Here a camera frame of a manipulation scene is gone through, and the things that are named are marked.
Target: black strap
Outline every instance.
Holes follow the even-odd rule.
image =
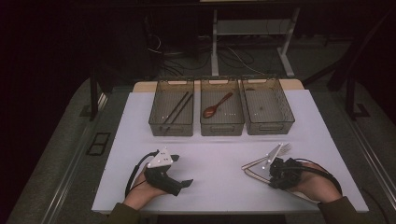
[[[315,169],[315,168],[311,168],[311,167],[306,167],[306,166],[291,166],[291,167],[279,167],[280,170],[301,170],[301,171],[307,171],[307,172],[311,172],[317,175],[321,175],[327,179],[329,179],[330,181],[332,181],[332,183],[335,185],[335,187],[338,189],[338,192],[340,192],[340,194],[343,194],[343,191],[341,189],[341,185],[340,183],[337,181],[337,179],[330,173],[326,173],[323,172],[321,170]]]
[[[150,156],[153,156],[153,157],[157,156],[157,154],[159,152],[160,152],[160,150],[158,150],[158,149],[155,152],[150,152],[145,157],[143,157],[142,160],[140,160],[140,162],[134,167],[134,170],[132,171],[131,176],[129,177],[128,184],[126,185],[126,188],[125,188],[125,198],[126,198],[126,196],[128,196],[129,192],[131,191],[131,186],[132,186],[132,183],[134,182],[134,177],[136,176],[137,171],[139,170],[139,167],[142,164],[142,162]]]

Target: clear plastic bin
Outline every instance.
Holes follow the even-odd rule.
[[[232,93],[224,103],[218,106],[216,113],[204,118],[206,108],[216,105],[225,95]],[[237,77],[201,78],[201,135],[202,136],[238,136],[244,129],[244,114]]]
[[[193,77],[160,77],[149,116],[154,136],[192,136]]]
[[[279,79],[241,76],[247,133],[286,134],[295,119]]]

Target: white tabletop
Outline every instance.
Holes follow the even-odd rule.
[[[318,211],[315,204],[246,175],[241,166],[270,152],[279,142],[293,148],[283,159],[304,158],[325,167],[340,182],[356,210],[368,211],[309,91],[285,91],[296,119],[289,134],[201,136],[200,93],[194,95],[193,137],[155,137],[149,127],[153,92],[132,92],[107,160],[93,211],[108,214],[123,201],[134,166],[149,152],[167,147],[180,159],[167,172],[177,181],[194,179],[177,197],[163,195],[142,212],[148,214],[276,214]]]

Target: hand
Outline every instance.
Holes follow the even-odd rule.
[[[324,171],[319,166],[309,162],[303,162],[303,166]],[[300,191],[311,200],[321,203],[330,203],[343,197],[331,180],[307,171],[302,172],[300,183],[291,188],[290,191]]]
[[[165,191],[152,187],[146,181],[146,177],[144,175],[146,169],[147,165],[134,181],[132,190],[128,193],[128,196],[123,201],[124,204],[132,207],[135,210],[140,210],[155,197],[166,194]]]

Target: wooden spoon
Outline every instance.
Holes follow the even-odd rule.
[[[225,95],[216,105],[212,105],[208,107],[207,109],[204,110],[203,117],[204,119],[208,119],[215,115],[216,110],[218,109],[218,106],[224,103],[228,98],[230,98],[233,95],[232,92],[228,92],[227,95]]]

